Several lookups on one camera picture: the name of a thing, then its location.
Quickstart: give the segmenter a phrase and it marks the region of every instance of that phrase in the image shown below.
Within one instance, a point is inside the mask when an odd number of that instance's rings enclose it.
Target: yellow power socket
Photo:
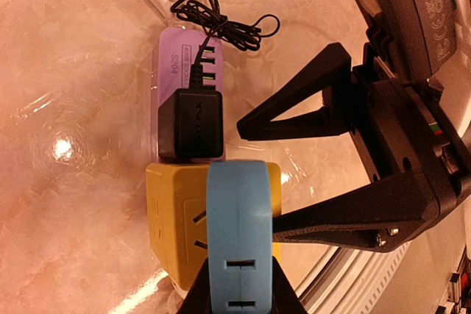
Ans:
[[[267,163],[273,216],[281,215],[281,171]],[[209,165],[161,165],[146,170],[147,213],[152,250],[163,268],[189,290],[208,257],[206,181]],[[281,261],[281,244],[273,244]]]

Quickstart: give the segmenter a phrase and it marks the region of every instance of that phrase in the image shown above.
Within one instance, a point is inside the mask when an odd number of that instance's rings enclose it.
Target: blue plastic part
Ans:
[[[206,202],[213,313],[269,314],[272,197],[266,163],[212,163]]]

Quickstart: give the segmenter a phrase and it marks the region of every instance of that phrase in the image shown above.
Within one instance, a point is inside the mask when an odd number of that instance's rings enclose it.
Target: screw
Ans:
[[[379,247],[382,247],[382,246],[385,246],[386,245],[386,241],[381,237],[381,235],[378,233],[376,234],[376,244],[379,246]]]
[[[390,229],[388,229],[388,233],[391,237],[394,237],[395,235],[397,235],[397,233],[399,233],[399,229],[398,228],[390,228]]]

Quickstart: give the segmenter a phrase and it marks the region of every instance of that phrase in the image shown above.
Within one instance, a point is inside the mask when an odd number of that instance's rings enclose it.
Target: black power adapter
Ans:
[[[202,85],[200,66],[192,65],[190,88],[176,90],[159,108],[161,158],[217,158],[224,153],[222,94]]]

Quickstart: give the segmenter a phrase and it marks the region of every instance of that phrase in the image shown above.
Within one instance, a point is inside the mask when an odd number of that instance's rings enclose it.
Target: purple power strip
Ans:
[[[158,161],[157,117],[158,107],[178,88],[188,88],[190,68],[206,34],[190,29],[170,27],[160,35],[160,44],[154,49],[152,62],[151,134],[152,161]],[[224,66],[220,39],[211,38],[203,54],[202,65],[206,78],[204,85],[215,85],[223,93]]]

